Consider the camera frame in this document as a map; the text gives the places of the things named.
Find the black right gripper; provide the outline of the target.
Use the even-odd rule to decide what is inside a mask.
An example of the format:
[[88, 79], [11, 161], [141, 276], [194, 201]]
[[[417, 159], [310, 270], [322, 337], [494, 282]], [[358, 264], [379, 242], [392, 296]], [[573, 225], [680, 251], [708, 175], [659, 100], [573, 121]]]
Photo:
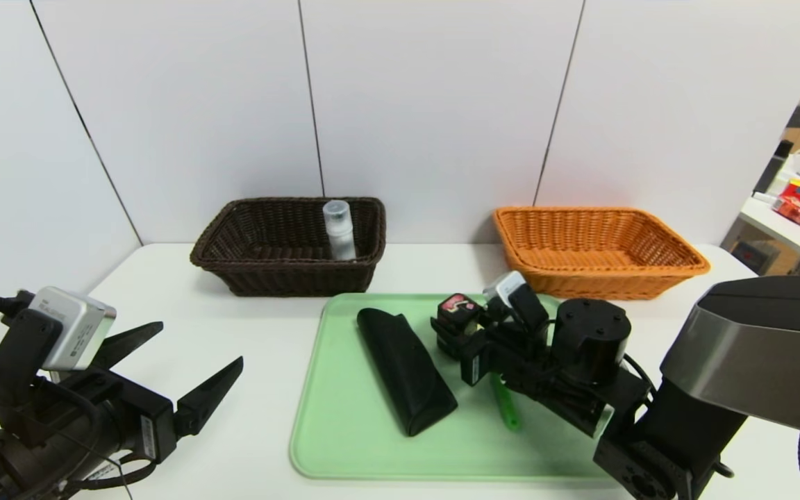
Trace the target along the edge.
[[436, 345], [451, 360], [460, 361], [461, 377], [475, 386], [487, 374], [511, 376], [524, 366], [527, 336], [518, 326], [489, 326], [466, 333], [467, 320], [455, 316], [431, 319]]

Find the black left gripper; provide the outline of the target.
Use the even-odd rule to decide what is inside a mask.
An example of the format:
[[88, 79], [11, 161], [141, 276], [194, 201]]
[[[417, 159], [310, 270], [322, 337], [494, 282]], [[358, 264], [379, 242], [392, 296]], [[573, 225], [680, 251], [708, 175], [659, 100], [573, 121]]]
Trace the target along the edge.
[[35, 384], [26, 446], [51, 465], [55, 488], [127, 488], [145, 480], [178, 437], [203, 430], [241, 376], [239, 356], [178, 399], [174, 412], [165, 396], [109, 371], [163, 329], [153, 321], [109, 336], [89, 370]]

